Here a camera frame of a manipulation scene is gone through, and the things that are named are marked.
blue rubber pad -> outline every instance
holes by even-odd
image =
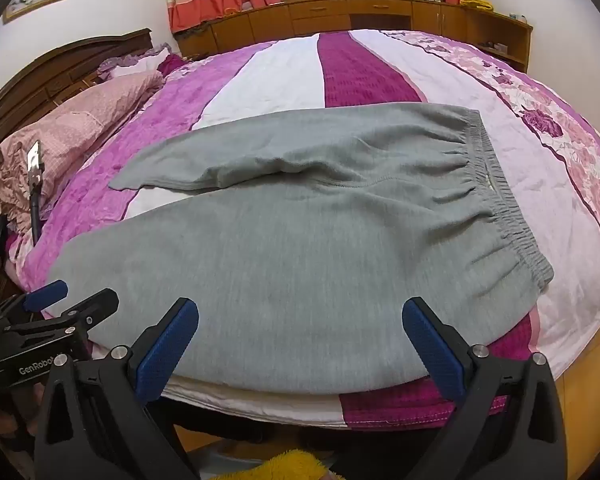
[[[40,312],[48,306],[64,300],[68,293],[69,288],[66,286],[66,283],[62,280],[57,280],[27,294],[23,308],[28,312]]]
[[[198,329],[198,307],[187,300],[138,366],[136,398],[157,400]]]
[[[413,300],[402,308],[402,326],[442,397],[461,400],[465,393],[462,366]]]

headboard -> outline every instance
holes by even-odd
[[[141,54],[152,47],[148,28],[124,36],[75,41],[43,54],[0,90],[0,143],[60,103],[96,84],[109,57]]]

bed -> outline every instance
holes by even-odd
[[[144,30],[84,40],[36,60],[0,92],[0,142],[94,84],[105,59],[150,47]],[[116,194],[107,187],[112,174],[98,176],[97,168],[115,173],[142,147],[189,129],[281,110],[394,101],[457,105],[482,115],[555,271],[529,314],[490,348],[513,358],[547,355],[565,418],[569,475],[578,478],[600,450],[600,134],[551,89],[465,44],[419,32],[357,30],[257,44],[175,70],[112,140],[126,148],[105,147],[96,156],[99,166],[75,175],[39,244],[20,255],[14,280],[25,290],[42,286],[75,235],[189,196],[159,187]],[[4,290],[15,286],[5,277],[1,283]],[[427,378],[309,396],[174,376],[164,395],[253,420],[341,430],[434,428],[452,411]],[[494,411],[501,406],[502,400],[494,403]]]

yellow plush object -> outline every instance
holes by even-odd
[[[460,5],[480,10],[493,10],[493,5],[487,0],[460,0]]]
[[[222,475],[215,480],[320,480],[327,472],[315,456],[295,449],[275,456],[257,468]],[[332,476],[344,480],[333,473]]]

screw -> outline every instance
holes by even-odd
[[[122,359],[126,356],[126,353],[127,353],[126,346],[116,346],[111,351],[111,357],[113,357],[114,359]]]
[[[56,358],[54,359],[54,364],[56,366],[62,366],[65,362],[66,362],[66,355],[65,354],[58,354],[56,356]]]
[[[474,353],[476,357],[488,357],[489,349],[485,345],[474,345],[471,348],[471,351]]]
[[[544,354],[541,354],[540,352],[536,352],[533,355],[533,359],[534,362],[538,365],[538,366],[542,366],[546,364],[546,357],[544,357]]]

